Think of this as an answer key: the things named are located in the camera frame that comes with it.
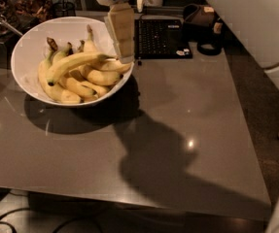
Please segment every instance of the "metal spoon handle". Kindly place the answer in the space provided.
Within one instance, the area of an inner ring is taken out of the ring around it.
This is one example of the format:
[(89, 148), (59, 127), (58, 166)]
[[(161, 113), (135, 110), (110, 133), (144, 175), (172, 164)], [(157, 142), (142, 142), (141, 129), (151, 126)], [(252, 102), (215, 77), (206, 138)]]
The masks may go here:
[(15, 29), (10, 23), (8, 23), (4, 16), (0, 16), (0, 24), (7, 27), (9, 30), (11, 30), (13, 33), (19, 35), (20, 37), (23, 35), (20, 31)]

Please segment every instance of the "bunch of bananas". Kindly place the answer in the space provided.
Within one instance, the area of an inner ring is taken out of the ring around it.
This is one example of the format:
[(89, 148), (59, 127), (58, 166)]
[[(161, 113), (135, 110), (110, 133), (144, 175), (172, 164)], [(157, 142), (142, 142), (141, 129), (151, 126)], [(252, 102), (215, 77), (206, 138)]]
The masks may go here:
[(91, 27), (87, 39), (73, 52), (68, 43), (58, 50), (53, 38), (47, 38), (49, 53), (39, 63), (38, 78), (41, 87), (54, 101), (79, 104), (97, 100), (117, 84), (132, 63), (122, 64), (115, 56), (100, 52), (93, 41)]

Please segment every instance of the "table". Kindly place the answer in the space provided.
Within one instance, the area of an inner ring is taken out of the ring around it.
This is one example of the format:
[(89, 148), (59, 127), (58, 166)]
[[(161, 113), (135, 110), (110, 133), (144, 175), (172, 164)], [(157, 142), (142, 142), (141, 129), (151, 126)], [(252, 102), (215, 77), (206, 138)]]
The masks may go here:
[(144, 60), (111, 99), (64, 109), (0, 69), (0, 187), (263, 220), (270, 202), (227, 58)]

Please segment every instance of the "bowl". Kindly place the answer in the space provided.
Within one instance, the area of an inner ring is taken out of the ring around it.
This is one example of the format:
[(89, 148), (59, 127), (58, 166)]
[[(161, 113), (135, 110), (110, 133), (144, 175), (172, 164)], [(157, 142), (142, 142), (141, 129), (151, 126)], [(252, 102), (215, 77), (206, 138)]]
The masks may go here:
[(113, 41), (104, 22), (88, 17), (61, 17), (45, 21), (26, 32), (13, 49), (11, 66), (17, 84), (30, 96), (47, 104), (60, 107), (93, 106), (111, 97), (127, 82), (131, 76), (131, 68), (122, 75), (122, 79), (104, 96), (90, 102), (78, 104), (61, 104), (52, 100), (43, 90), (38, 81), (38, 66), (48, 52), (47, 37), (55, 39), (58, 46), (73, 45), (76, 51), (81, 40), (87, 38), (87, 25), (93, 32), (94, 43), (97, 48), (107, 54), (115, 55)]

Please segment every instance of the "black keyboard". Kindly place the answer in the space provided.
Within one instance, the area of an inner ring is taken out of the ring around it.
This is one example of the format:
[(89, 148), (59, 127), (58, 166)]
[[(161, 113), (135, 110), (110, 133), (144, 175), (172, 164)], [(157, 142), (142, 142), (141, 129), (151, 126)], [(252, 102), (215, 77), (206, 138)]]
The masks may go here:
[(188, 42), (182, 39), (179, 19), (136, 19), (135, 57), (192, 58)]

